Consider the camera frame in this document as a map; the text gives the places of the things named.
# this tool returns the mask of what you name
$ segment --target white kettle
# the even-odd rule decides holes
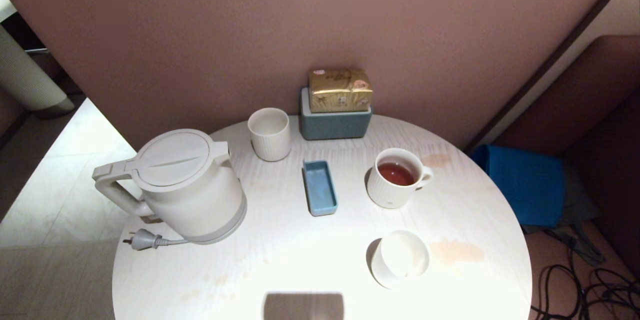
[[[185,240],[211,244],[231,234],[247,212],[229,159],[226,142],[178,129],[156,136],[132,159],[97,167],[93,179],[127,213],[157,215]],[[133,179],[142,189],[141,200],[117,183],[122,179]]]

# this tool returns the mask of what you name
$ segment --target tea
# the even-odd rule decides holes
[[[397,163],[383,163],[378,165],[377,170],[383,178],[395,185],[407,186],[416,182],[409,169]]]

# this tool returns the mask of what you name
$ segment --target kettle base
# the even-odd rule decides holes
[[[245,215],[247,215],[247,196],[245,195],[245,192],[243,190],[242,204],[240,205],[238,212],[235,214],[235,216],[233,216],[233,218],[228,222],[228,224],[224,226],[224,228],[220,229],[219,231],[215,231],[211,234],[201,235],[197,237],[189,237],[189,239],[188,238],[185,238],[185,239],[188,240],[190,243],[198,244],[198,245],[208,245],[208,244],[217,243],[218,241],[224,240],[225,238],[233,234],[233,232],[236,231],[238,227],[240,227],[240,224],[242,224],[243,220],[245,219]]]

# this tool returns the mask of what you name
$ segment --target white cup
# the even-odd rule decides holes
[[[429,268],[430,250],[410,231],[394,231],[380,240],[371,258],[375,280],[387,289],[409,286]]]
[[[398,185],[387,180],[380,174],[378,167],[386,163],[400,165],[411,173],[414,182],[408,185]],[[387,209],[397,209],[403,206],[417,188],[422,188],[434,178],[434,171],[425,167],[420,159],[412,152],[400,148],[389,148],[377,155],[371,173],[368,176],[366,190],[374,203]]]
[[[249,117],[253,149],[262,160],[278,161],[291,152],[289,116],[278,108],[263,108]]]

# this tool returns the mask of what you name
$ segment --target tea stain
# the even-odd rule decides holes
[[[222,275],[221,277],[215,280],[215,285],[217,286],[225,285],[228,280],[229,280],[229,277],[227,275]]]
[[[198,295],[200,295],[200,291],[197,289],[194,289],[192,291],[190,291],[189,293],[186,293],[182,296],[182,301],[183,302],[187,302],[191,299],[197,298]]]
[[[444,168],[451,163],[451,156],[448,154],[430,154],[421,159],[425,167]]]
[[[485,252],[476,245],[458,240],[443,240],[430,243],[434,257],[442,261],[444,266],[452,266],[458,262],[479,263],[485,260]]]

